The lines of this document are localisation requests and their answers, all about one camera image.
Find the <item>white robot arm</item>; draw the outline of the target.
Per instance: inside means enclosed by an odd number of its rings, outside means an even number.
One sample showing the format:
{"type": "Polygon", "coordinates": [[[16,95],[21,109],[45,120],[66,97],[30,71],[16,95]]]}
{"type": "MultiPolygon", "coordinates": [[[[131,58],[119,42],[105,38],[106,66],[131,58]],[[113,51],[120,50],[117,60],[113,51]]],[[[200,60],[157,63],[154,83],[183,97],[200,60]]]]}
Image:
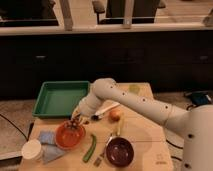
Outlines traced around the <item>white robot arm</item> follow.
{"type": "Polygon", "coordinates": [[[188,111],[124,91],[112,78],[100,78],[79,101],[77,110],[82,116],[90,117],[106,100],[118,102],[181,136],[184,139],[181,171],[213,171],[212,104],[188,111]]]}

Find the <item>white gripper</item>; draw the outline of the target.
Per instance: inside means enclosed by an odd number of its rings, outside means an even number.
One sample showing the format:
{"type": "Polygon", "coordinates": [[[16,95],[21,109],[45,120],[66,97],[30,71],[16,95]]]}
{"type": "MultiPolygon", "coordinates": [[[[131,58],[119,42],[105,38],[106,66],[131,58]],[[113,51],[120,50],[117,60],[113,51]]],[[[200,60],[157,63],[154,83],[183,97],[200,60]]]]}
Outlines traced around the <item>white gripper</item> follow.
{"type": "Polygon", "coordinates": [[[78,115],[91,117],[101,107],[101,100],[94,95],[88,94],[80,100],[72,113],[75,118],[78,115]]]}

